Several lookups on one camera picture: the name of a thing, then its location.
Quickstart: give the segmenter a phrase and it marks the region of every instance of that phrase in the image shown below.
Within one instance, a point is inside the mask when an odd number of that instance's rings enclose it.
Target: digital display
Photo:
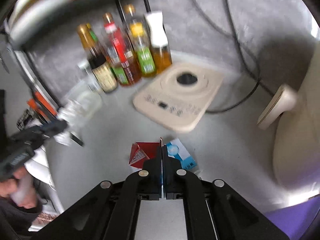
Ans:
[[[163,109],[166,109],[168,107],[168,105],[166,103],[164,103],[164,102],[159,102],[158,106],[160,106]]]

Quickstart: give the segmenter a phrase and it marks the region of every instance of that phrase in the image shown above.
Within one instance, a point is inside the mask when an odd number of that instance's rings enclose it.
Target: human hand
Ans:
[[[28,174],[25,167],[19,168],[17,171],[13,173],[13,176],[16,179],[22,179],[24,176]],[[8,179],[4,182],[0,182],[0,197],[8,198],[10,194],[16,192],[18,190],[18,184],[15,179]],[[34,187],[31,187],[28,193],[25,195],[22,202],[18,205],[19,207],[24,207],[26,209],[34,208],[37,206],[37,195]]]

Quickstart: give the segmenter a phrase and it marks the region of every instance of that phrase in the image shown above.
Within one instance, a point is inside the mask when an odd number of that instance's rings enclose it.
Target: beige handle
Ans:
[[[258,127],[267,129],[285,111],[291,111],[297,104],[298,94],[288,85],[281,85],[266,109],[258,119]]]

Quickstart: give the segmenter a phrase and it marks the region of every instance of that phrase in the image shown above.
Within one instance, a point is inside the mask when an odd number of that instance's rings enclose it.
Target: yellow label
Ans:
[[[144,36],[142,23],[130,24],[130,30],[133,37]]]

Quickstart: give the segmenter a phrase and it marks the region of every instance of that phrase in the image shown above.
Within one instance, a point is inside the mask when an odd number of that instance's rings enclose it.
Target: red packet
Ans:
[[[156,157],[158,142],[135,142],[132,144],[129,166],[142,169],[145,160]]]

